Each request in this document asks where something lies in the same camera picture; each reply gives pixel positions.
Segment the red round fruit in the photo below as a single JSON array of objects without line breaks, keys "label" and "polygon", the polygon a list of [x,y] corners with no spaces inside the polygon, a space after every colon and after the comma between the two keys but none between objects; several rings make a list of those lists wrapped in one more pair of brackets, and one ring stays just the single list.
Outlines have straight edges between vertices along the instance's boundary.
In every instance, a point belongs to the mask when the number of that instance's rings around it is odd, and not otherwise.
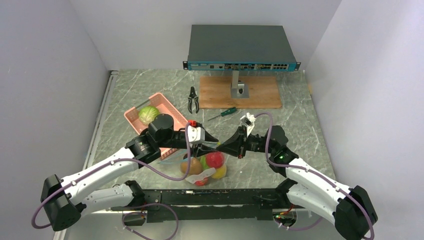
[{"label": "red round fruit", "polygon": [[210,168],[221,168],[225,163],[225,158],[221,152],[211,152],[205,157],[206,165]]}]

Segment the brown potato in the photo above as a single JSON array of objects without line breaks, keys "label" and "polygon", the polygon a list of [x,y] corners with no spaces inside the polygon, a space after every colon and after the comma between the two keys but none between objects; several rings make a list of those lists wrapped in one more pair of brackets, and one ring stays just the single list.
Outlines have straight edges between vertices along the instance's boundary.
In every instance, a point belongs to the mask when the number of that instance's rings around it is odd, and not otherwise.
[{"label": "brown potato", "polygon": [[188,161],[184,161],[180,164],[180,171],[183,174],[186,173],[187,169],[189,169],[189,175],[198,175],[203,172],[200,161],[195,157],[190,160],[190,164],[188,164]]}]

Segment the clear zip top bag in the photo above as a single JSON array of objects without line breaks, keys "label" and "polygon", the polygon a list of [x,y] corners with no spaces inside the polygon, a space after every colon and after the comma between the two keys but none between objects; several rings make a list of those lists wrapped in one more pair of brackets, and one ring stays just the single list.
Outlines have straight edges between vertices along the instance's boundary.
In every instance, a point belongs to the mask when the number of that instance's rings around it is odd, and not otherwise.
[{"label": "clear zip top bag", "polygon": [[202,187],[215,182],[227,175],[229,156],[222,152],[207,153],[202,156],[191,156],[190,166],[187,161],[187,150],[174,150],[174,153],[158,162],[162,172],[167,175],[179,173],[181,178],[185,175],[187,168],[189,173],[184,179],[186,182]]}]

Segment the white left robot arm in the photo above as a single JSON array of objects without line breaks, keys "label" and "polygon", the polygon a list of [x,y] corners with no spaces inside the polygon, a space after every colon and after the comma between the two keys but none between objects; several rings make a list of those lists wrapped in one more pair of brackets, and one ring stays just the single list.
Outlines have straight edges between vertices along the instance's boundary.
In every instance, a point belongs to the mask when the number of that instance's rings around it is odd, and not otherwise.
[{"label": "white left robot arm", "polygon": [[112,180],[127,173],[146,167],[158,175],[182,181],[187,176],[171,177],[150,166],[159,159],[162,148],[186,149],[189,157],[199,157],[215,152],[204,145],[205,142],[217,143],[218,139],[209,134],[203,125],[189,121],[185,127],[174,129],[174,119],[169,114],[159,114],[138,136],[126,143],[117,152],[101,162],[78,173],[58,177],[53,174],[46,178],[41,193],[41,205],[55,232],[75,224],[81,217],[93,212],[124,207],[131,210],[146,204],[145,193],[135,180],[129,180],[117,187],[101,189]]}]

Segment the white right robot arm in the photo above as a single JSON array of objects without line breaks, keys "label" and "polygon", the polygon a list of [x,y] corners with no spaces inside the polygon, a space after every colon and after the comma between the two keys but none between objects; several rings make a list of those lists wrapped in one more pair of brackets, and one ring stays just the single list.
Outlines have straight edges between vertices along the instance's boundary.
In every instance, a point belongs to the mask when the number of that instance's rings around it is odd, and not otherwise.
[{"label": "white right robot arm", "polygon": [[217,150],[239,159],[247,151],[269,153],[269,167],[285,177],[275,189],[280,207],[301,206],[332,223],[346,240],[365,240],[378,220],[367,191],[321,174],[291,151],[287,143],[281,126],[272,126],[265,136],[248,134],[247,127],[240,126]]}]

